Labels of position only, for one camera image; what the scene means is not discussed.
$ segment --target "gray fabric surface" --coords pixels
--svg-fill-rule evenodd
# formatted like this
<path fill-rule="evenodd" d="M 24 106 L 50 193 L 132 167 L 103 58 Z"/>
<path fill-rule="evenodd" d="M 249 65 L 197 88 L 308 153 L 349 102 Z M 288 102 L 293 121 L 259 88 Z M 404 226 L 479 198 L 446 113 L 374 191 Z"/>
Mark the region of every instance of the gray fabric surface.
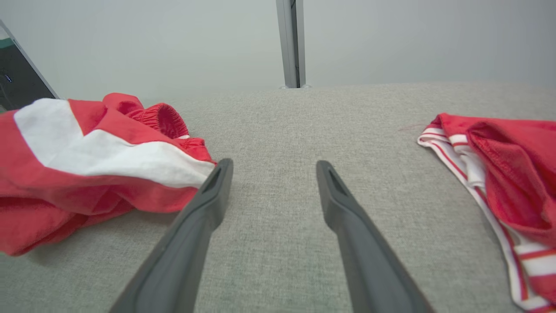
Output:
<path fill-rule="evenodd" d="M 333 163 L 438 312 L 519 311 L 479 207 L 416 139 L 441 112 L 554 120 L 555 90 L 404 84 L 158 100 L 175 106 L 214 159 L 235 162 L 197 312 L 351 310 L 322 218 L 319 159 Z M 3 311 L 107 311 L 174 216 L 133 212 L 23 257 L 0 256 Z"/>

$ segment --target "white wall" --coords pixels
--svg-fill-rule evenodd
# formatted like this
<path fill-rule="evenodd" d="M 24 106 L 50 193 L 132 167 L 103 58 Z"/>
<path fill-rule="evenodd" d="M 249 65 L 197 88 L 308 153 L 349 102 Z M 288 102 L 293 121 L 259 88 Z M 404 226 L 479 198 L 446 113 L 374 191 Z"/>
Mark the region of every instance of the white wall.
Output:
<path fill-rule="evenodd" d="M 0 0 L 0 18 L 60 97 L 284 84 L 274 1 Z"/>
<path fill-rule="evenodd" d="M 556 87 L 554 0 L 304 0 L 313 86 L 510 81 Z"/>

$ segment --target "red and white striped trim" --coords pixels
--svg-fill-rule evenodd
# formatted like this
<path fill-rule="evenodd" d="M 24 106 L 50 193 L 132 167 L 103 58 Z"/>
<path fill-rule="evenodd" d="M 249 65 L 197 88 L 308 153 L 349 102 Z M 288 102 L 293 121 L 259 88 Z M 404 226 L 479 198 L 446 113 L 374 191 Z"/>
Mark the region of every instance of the red and white striped trim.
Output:
<path fill-rule="evenodd" d="M 530 279 L 542 279 L 556 273 L 556 250 L 540 243 L 531 242 L 519 233 L 502 224 L 490 211 L 484 191 L 484 182 L 471 182 L 473 179 L 485 177 L 484 173 L 477 173 L 484 169 L 477 164 L 480 159 L 467 146 L 467 137 L 456 134 L 447 137 L 444 130 L 427 128 L 419 136 L 417 143 L 431 148 L 440 160 L 467 188 L 478 203 L 496 234 L 506 263 L 510 278 L 510 292 L 512 300 L 523 310 L 531 313 L 556 312 L 556 305 L 552 305 L 543 297 L 537 295 L 531 288 Z"/>

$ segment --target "red cloth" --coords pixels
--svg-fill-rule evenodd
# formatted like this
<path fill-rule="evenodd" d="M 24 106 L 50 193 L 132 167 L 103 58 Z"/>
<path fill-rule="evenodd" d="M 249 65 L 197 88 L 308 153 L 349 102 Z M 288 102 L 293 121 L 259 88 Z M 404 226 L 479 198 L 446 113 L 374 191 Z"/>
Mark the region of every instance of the red cloth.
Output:
<path fill-rule="evenodd" d="M 167 104 L 41 99 L 0 115 L 0 250 L 17 256 L 136 207 L 181 210 L 214 168 Z"/>
<path fill-rule="evenodd" d="M 438 115 L 448 137 L 466 134 L 486 166 L 486 196 L 507 226 L 556 247 L 556 122 Z"/>
<path fill-rule="evenodd" d="M 556 309 L 556 122 L 442 113 L 418 143 L 496 217 L 514 301 L 529 312 Z"/>

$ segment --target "folded fabric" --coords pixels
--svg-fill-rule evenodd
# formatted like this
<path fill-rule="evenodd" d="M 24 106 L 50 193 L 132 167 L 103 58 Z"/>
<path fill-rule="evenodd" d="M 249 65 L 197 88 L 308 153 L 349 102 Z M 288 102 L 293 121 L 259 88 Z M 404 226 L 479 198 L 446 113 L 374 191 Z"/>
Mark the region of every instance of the folded fabric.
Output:
<path fill-rule="evenodd" d="M 440 114 L 418 138 L 475 198 L 508 264 L 513 301 L 556 311 L 556 123 Z"/>
<path fill-rule="evenodd" d="M 40 99 L 0 115 L 0 250 L 17 256 L 132 210 L 181 210 L 215 167 L 167 104 Z"/>

